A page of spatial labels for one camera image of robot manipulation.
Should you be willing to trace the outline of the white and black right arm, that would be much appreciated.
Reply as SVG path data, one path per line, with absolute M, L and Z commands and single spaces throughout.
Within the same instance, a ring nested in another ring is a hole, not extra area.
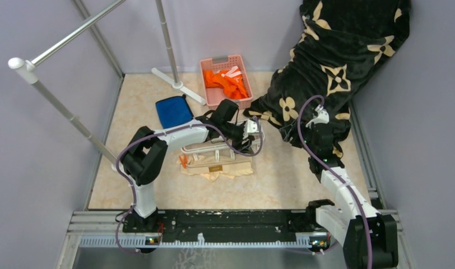
M 326 229 L 342 247 L 348 268 L 398 266 L 397 223 L 377 210 L 355 187 L 346 167 L 333 153 L 333 130 L 327 123 L 297 124 L 309 167 L 334 200 L 309 202 L 305 223 L 312 231 Z

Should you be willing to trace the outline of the cream boxer underwear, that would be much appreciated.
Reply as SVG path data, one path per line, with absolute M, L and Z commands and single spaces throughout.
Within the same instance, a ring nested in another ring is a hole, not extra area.
M 220 176 L 234 179 L 254 173 L 251 157 L 236 156 L 235 159 L 228 156 L 220 156 L 218 159 L 215 156 L 204 155 L 199 155 L 198 159 L 193 155 L 187 155 L 187 157 L 188 165 L 184 169 L 180 165 L 178 156 L 177 164 L 180 165 L 180 172 L 186 175 L 201 175 L 210 182 L 216 181 Z

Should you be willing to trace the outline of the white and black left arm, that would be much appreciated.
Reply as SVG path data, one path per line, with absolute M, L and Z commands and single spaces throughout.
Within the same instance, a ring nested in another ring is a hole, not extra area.
M 248 152 L 255 136 L 259 137 L 260 143 L 264 142 L 258 117 L 253 116 L 241 123 L 231 122 L 238 111 L 235 102 L 225 99 L 216 109 L 179 126 L 161 130 L 143 126 L 137 130 L 131 143 L 118 155 L 114 167 L 132 190 L 133 202 L 128 211 L 137 215 L 139 228 L 150 232 L 157 227 L 154 181 L 168 153 L 218 137 L 238 155 L 254 157 L 260 153 L 259 150 Z

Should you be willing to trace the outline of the white plastic clip hanger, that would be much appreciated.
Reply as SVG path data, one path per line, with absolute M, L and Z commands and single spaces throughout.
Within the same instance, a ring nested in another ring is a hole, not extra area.
M 182 147 L 181 152 L 187 155 L 193 155 L 195 159 L 197 159 L 198 155 L 201 153 L 213 153 L 215 154 L 215 158 L 218 159 L 222 150 L 228 150 L 230 157 L 235 159 L 238 154 L 234 152 L 235 149 L 231 146 L 231 142 L 233 139 L 240 138 L 242 135 L 243 127 L 240 125 L 244 124 L 244 121 L 245 120 L 240 122 L 228 122 L 228 134 L 226 135 L 224 133 L 228 142 L 225 142 L 223 138 L 218 135 L 214 138 L 208 138 L 204 143 Z

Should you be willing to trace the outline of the orange clothes peg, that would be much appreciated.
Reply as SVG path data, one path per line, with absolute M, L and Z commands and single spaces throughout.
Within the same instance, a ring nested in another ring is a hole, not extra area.
M 179 155 L 179 162 L 180 162 L 180 165 L 186 169 L 187 168 L 187 165 L 188 165 L 188 157 L 186 154 L 182 154 L 182 155 Z

